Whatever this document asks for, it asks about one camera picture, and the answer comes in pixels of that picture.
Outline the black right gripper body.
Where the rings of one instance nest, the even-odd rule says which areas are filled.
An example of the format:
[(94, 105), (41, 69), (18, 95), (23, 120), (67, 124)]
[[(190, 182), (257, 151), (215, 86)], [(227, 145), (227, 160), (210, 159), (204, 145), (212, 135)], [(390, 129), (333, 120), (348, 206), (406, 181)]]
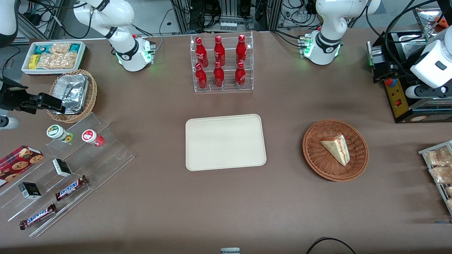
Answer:
[(0, 108), (6, 111), (24, 111), (36, 114), (37, 102), (27, 92), (29, 87), (23, 86), (14, 80), (1, 78)]

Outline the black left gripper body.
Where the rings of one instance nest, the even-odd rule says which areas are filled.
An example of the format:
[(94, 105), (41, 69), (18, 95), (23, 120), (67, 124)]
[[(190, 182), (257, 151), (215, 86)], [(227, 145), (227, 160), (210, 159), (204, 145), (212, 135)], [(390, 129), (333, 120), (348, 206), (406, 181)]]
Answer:
[(403, 79), (407, 83), (412, 82), (412, 76), (404, 68), (398, 66), (395, 62), (385, 62), (383, 69), (386, 71), (383, 79)]

